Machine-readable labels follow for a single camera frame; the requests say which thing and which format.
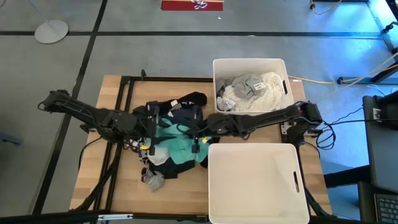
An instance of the wooden tabletop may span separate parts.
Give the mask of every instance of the wooden tabletop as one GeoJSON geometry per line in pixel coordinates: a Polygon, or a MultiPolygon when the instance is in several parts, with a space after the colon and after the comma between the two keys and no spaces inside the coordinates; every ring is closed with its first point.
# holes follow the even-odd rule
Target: wooden tabletop
{"type": "MultiPolygon", "coordinates": [[[[121,76],[114,75],[104,77],[96,104],[97,108],[114,109],[120,79],[121,76]]],[[[291,80],[290,87],[295,101],[305,100],[300,80],[291,80]]],[[[126,101],[127,86],[124,91],[121,108],[124,108],[126,101]]],[[[148,101],[180,98],[193,91],[202,92],[208,97],[207,105],[203,109],[204,117],[214,113],[213,84],[197,82],[134,82],[130,111],[137,106],[145,105],[148,101]]],[[[91,133],[87,142],[98,137],[97,133],[91,133]]],[[[313,138],[305,140],[315,143],[313,138]]],[[[220,142],[281,142],[280,128],[279,125],[273,125],[258,129],[251,134],[247,141],[243,141],[241,138],[225,137],[221,138],[220,142]]],[[[105,147],[106,141],[100,140],[86,148],[70,208],[79,206],[98,183],[105,147]]],[[[318,152],[313,147],[304,145],[300,147],[300,155],[307,188],[322,208],[331,213],[318,152]]],[[[179,174],[177,179],[166,180],[161,189],[152,193],[148,186],[141,182],[143,167],[144,165],[139,162],[136,153],[131,150],[122,151],[111,207],[112,212],[208,214],[207,169],[197,165],[195,168],[179,174]]],[[[104,188],[100,208],[104,208],[107,193],[108,185],[104,188]]]]}

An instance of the concrete floor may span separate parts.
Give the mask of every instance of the concrete floor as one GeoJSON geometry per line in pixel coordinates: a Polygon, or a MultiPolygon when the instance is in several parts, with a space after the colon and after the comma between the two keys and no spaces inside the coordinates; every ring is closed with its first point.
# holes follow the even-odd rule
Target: concrete floor
{"type": "MultiPolygon", "coordinates": [[[[67,22],[72,31],[91,31],[101,0],[34,3],[49,19],[67,22]]],[[[317,3],[317,10],[331,5],[317,3]]],[[[372,0],[371,6],[376,8],[383,25],[392,20],[383,0],[372,0]]],[[[108,1],[99,30],[379,32],[366,4],[343,3],[322,16],[314,15],[308,7],[305,0],[229,0],[223,12],[163,12],[159,0],[112,0],[108,1]]],[[[7,1],[0,8],[0,31],[35,30],[41,23],[25,0],[7,1]]],[[[21,147],[0,144],[2,217],[30,213],[62,118],[60,114],[41,112],[36,106],[50,90],[73,88],[88,39],[68,36],[59,43],[42,45],[32,36],[0,36],[0,130],[24,140],[21,147]]],[[[374,38],[97,37],[78,99],[94,105],[103,75],[138,76],[142,68],[156,76],[211,77],[216,58],[282,58],[289,75],[333,81],[340,76],[365,75],[390,56],[384,41],[374,38]]],[[[341,88],[307,82],[304,86],[307,98],[314,102],[341,88]]],[[[395,87],[381,89],[390,92],[395,87]]],[[[362,96],[378,94],[358,85],[319,102],[318,107],[323,118],[332,122],[361,107],[362,96]]],[[[350,117],[361,118],[361,112],[350,117]]],[[[78,155],[86,141],[79,125],[72,119],[44,206],[46,213],[69,208],[78,155]]],[[[328,172],[341,166],[368,164],[364,124],[342,124],[335,131],[335,148],[321,152],[328,172]]],[[[339,193],[331,191],[330,195],[333,203],[344,198],[336,199],[339,193]]],[[[335,208],[338,210],[340,205],[332,207],[336,214],[358,218],[357,214],[350,217],[337,212],[335,208]]]]}

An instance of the white storage box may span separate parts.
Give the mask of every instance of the white storage box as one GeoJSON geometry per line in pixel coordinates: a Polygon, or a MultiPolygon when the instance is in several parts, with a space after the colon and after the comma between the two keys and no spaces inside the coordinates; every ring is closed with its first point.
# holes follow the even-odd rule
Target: white storage box
{"type": "Polygon", "coordinates": [[[249,114],[256,115],[270,111],[248,111],[248,112],[226,112],[219,111],[216,100],[216,79],[217,78],[236,78],[248,73],[264,74],[275,72],[284,83],[284,92],[281,99],[281,109],[294,103],[293,94],[286,72],[285,62],[278,58],[222,58],[213,61],[213,91],[215,96],[216,112],[225,114],[249,114]]]}
{"type": "Polygon", "coordinates": [[[310,221],[293,145],[211,144],[208,160],[212,223],[306,224],[310,221]]]}

